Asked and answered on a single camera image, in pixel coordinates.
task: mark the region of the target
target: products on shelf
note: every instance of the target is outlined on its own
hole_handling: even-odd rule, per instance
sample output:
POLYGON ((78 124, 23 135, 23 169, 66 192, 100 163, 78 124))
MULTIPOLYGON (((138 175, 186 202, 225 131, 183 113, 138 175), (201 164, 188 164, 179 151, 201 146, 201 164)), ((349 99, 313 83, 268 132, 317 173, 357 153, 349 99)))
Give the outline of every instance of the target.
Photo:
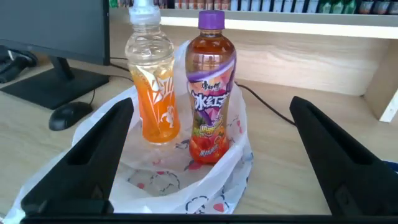
MULTIPOLYGON (((134 0, 109 0, 109 7, 131 7, 134 0)), ((161 9, 278 13, 398 15, 398 0, 154 0, 161 9)))
POLYGON ((304 4, 305 4, 305 0, 296 0, 294 2, 293 12, 294 13, 302 13, 303 12, 303 8, 304 8, 304 4))
POLYGON ((341 14, 343 13, 344 3, 343 0, 334 0, 332 1, 330 13, 332 14, 341 14))
POLYGON ((284 0, 283 12, 292 12, 293 0, 284 0))
POLYGON ((310 0, 308 2, 307 13, 317 13, 319 0, 310 0))
POLYGON ((231 0, 221 0, 221 9, 224 11, 231 10, 231 0))
POLYGON ((274 6, 272 8, 272 12, 282 12, 282 5, 284 0, 273 0, 274 6))
POLYGON ((252 0, 250 11, 259 12, 261 9, 260 6, 261 6, 261 0, 252 0))
POLYGON ((232 0, 231 1, 231 11, 237 11, 239 6, 239 1, 238 0, 232 0))
POLYGON ((188 0, 189 4, 189 9, 197 9, 197 0, 188 0))
POLYGON ((348 0, 345 2, 343 14, 354 14, 356 10, 356 1, 348 0))
POLYGON ((198 0, 197 9, 204 10, 205 9, 205 0, 198 0))
POLYGON ((206 10, 213 10, 214 9, 214 2, 213 0, 206 0, 206 10))
POLYGON ((329 14, 330 9, 331 9, 331 1, 330 0, 320 0, 318 13, 329 14))
POLYGON ((221 10, 222 0, 214 0, 214 10, 221 10))
POLYGON ((270 8, 271 8, 271 0, 262 0, 261 11, 269 12, 270 8))
POLYGON ((398 0, 392 0, 388 9, 388 14, 398 15, 398 0))
POLYGON ((241 0, 241 11, 250 10, 250 0, 241 0))
POLYGON ((361 4, 359 5, 359 13, 360 14, 370 14, 373 4, 374 4, 373 0, 363 0, 361 2, 361 4))
POLYGON ((379 15, 387 14, 389 6, 390 6, 390 0, 376 1, 373 7, 373 14, 379 14, 379 15))

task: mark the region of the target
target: white bottle cap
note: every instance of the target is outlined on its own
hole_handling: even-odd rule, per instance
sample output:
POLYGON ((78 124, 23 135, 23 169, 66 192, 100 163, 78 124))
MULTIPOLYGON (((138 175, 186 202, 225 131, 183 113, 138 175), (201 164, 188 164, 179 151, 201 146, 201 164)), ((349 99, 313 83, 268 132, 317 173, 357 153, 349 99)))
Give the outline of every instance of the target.
POLYGON ((133 25, 160 24, 160 9, 154 5, 154 0, 134 0, 129 13, 133 25))

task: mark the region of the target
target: orange liquid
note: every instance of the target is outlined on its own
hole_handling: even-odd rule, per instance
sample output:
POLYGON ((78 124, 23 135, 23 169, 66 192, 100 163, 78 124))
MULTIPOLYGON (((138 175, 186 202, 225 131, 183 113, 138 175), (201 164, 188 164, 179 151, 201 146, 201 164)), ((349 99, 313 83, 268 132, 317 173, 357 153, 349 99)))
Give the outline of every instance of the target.
POLYGON ((180 131, 172 65, 173 63, 140 66, 141 70, 138 66, 130 66, 138 92, 142 135, 149 142, 168 142, 180 131), (153 76, 147 78, 142 70, 153 76))

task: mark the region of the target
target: computer mouse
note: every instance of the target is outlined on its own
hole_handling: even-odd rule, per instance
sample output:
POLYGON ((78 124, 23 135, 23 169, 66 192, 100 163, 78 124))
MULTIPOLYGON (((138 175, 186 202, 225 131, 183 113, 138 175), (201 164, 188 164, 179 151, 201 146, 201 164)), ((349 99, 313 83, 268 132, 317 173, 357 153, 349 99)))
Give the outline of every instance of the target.
POLYGON ((57 108, 50 117, 49 128, 52 131, 67 129, 84 116, 93 111, 90 104, 84 102, 72 102, 57 108))

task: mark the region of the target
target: black cable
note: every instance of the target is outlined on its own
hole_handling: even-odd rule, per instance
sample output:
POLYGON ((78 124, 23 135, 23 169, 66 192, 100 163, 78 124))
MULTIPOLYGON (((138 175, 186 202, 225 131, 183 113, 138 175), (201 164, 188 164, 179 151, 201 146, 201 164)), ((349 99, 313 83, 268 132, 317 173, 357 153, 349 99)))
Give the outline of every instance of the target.
POLYGON ((124 76, 122 76, 122 75, 107 75, 107 76, 125 78, 125 79, 129 80, 130 82, 134 83, 134 81, 133 81, 131 78, 129 78, 129 77, 124 77, 124 76))
MULTIPOLYGON (((113 66, 113 67, 119 68, 119 69, 121 69, 121 70, 130 72, 128 69, 123 68, 122 66, 114 65, 114 64, 112 64, 112 63, 111 63, 110 65, 113 66)), ((122 76, 122 75, 108 75, 108 76, 110 76, 110 77, 118 77, 118 78, 125 78, 125 79, 129 80, 130 82, 134 83, 134 81, 133 81, 131 78, 129 78, 129 77, 124 77, 124 76, 122 76)), ((95 89, 93 90, 93 96, 91 97, 91 101, 88 103, 89 105, 91 105, 91 104, 93 103, 94 97, 95 97, 95 89)))
POLYGON ((247 89, 247 91, 249 91, 251 94, 253 94, 253 96, 255 96, 259 101, 261 101, 262 104, 264 104, 266 107, 268 107, 272 112, 274 112, 276 115, 278 115, 280 118, 284 119, 285 121, 287 121, 288 123, 290 123, 291 125, 296 126, 296 124, 286 118, 284 115, 282 115, 280 112, 278 112, 277 110, 275 110, 273 107, 271 107, 267 102, 265 102, 259 95, 257 95, 257 93, 255 93, 253 90, 251 90, 249 87, 242 85, 242 84, 237 84, 238 86, 240 86, 241 88, 247 89))
POLYGON ((91 101, 88 103, 89 105, 93 103, 94 97, 95 97, 95 89, 93 90, 93 96, 91 97, 91 101))
POLYGON ((111 57, 111 59, 127 60, 126 58, 111 57))
POLYGON ((115 68, 124 70, 124 71, 126 71, 126 72, 130 72, 130 70, 128 70, 128 69, 126 69, 126 68, 123 68, 122 66, 115 65, 115 64, 113 64, 113 63, 110 63, 109 65, 112 66, 112 67, 115 67, 115 68))

